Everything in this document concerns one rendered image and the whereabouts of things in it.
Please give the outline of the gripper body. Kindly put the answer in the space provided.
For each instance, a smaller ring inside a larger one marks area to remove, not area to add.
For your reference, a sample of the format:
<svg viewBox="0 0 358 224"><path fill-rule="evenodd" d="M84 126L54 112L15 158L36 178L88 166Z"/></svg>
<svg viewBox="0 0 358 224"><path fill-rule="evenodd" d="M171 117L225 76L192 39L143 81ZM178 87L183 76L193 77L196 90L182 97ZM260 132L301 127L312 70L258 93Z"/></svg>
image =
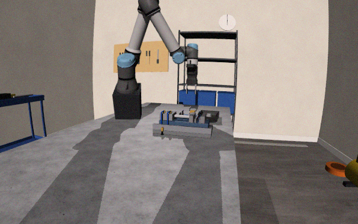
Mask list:
<svg viewBox="0 0 358 224"><path fill-rule="evenodd" d="M189 63L189 64L188 64ZM191 64L193 63L193 64ZM197 84L198 59L187 59L187 79L186 84Z"/></svg>

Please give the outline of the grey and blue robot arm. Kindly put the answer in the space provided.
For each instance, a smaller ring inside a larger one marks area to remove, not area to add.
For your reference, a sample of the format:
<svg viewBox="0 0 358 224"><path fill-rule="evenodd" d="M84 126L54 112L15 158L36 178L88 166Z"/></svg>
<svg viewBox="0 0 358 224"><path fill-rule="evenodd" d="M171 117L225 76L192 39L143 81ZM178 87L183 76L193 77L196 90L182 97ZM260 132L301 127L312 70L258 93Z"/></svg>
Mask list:
<svg viewBox="0 0 358 224"><path fill-rule="evenodd" d="M160 12L159 0L138 0L138 4L138 17L129 45L125 48L124 53L117 58L118 84L116 85L116 90L122 94L130 94L138 90L135 67L140 60L140 48L150 20L168 49L170 56L172 56L174 63L183 63L185 57L187 59L198 59L197 44L189 43L187 46L179 46Z"/></svg>

